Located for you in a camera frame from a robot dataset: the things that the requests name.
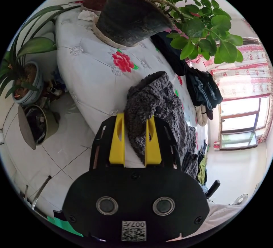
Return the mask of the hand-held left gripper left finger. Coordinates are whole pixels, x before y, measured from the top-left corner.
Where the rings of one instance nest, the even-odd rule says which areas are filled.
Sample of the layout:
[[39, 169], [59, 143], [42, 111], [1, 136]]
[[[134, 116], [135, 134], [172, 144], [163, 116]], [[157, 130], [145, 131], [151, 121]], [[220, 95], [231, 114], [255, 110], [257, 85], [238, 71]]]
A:
[[125, 165], [124, 113], [118, 113], [114, 121], [109, 162], [111, 165]]

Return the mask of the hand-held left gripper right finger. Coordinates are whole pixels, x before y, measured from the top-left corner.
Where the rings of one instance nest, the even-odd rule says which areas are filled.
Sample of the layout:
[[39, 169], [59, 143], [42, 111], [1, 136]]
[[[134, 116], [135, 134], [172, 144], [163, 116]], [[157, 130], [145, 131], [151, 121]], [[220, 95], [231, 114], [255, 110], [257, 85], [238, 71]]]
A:
[[162, 162], [154, 116], [146, 121], [144, 165], [160, 165]]

